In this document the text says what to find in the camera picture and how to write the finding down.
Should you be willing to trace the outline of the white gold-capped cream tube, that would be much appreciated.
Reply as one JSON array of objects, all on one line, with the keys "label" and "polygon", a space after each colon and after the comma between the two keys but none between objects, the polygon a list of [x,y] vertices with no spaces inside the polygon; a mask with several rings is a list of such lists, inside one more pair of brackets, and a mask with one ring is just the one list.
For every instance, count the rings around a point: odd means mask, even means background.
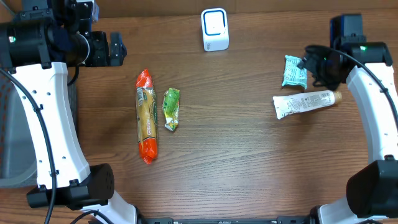
[{"label": "white gold-capped cream tube", "polygon": [[282,119],[291,114],[337,105],[342,99],[341,92],[331,90],[274,96],[272,98],[277,119]]}]

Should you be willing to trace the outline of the teal snack packet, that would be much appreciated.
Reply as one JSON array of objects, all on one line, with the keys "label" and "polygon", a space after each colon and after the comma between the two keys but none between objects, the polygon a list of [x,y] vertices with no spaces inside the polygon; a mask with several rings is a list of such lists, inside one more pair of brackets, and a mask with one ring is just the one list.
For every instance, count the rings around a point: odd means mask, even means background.
[{"label": "teal snack packet", "polygon": [[307,89],[307,69],[298,67],[301,62],[301,58],[285,55],[285,68],[282,86],[298,85],[303,87],[305,90]]}]

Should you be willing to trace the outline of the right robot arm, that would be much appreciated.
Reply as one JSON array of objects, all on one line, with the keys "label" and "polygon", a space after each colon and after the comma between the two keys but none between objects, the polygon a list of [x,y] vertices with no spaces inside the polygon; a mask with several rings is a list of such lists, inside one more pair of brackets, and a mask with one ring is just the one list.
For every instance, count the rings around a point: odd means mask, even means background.
[{"label": "right robot arm", "polygon": [[397,92],[393,61],[384,42],[368,42],[360,14],[330,21],[330,44],[309,45],[299,68],[314,86],[347,85],[368,142],[368,165],[346,184],[346,195],[311,209],[306,223],[380,223],[397,218]]}]

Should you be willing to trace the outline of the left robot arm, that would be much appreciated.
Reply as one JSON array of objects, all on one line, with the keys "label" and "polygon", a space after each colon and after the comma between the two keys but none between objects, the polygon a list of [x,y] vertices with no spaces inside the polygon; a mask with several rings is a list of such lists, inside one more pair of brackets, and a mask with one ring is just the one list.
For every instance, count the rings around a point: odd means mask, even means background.
[{"label": "left robot arm", "polygon": [[121,35],[94,32],[94,1],[24,1],[12,22],[1,24],[1,73],[13,82],[25,111],[37,164],[32,208],[60,205],[103,223],[137,224],[139,214],[114,188],[108,164],[86,161],[68,99],[68,69],[115,67],[126,48]]}]

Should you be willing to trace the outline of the orange pasta package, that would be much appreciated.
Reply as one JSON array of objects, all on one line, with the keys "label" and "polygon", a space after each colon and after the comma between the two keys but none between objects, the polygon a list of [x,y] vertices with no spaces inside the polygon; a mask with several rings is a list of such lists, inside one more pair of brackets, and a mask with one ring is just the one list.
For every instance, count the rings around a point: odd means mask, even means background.
[{"label": "orange pasta package", "polygon": [[136,80],[137,140],[141,159],[150,165],[157,158],[157,97],[145,69]]}]

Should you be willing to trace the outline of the green snack packet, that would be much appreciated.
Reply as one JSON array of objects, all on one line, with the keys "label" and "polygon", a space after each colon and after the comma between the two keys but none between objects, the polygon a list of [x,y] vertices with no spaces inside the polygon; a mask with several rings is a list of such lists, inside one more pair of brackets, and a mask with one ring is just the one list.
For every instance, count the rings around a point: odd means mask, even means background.
[{"label": "green snack packet", "polygon": [[169,88],[164,93],[162,111],[165,116],[165,127],[170,131],[175,131],[179,124],[179,101],[180,90]]}]

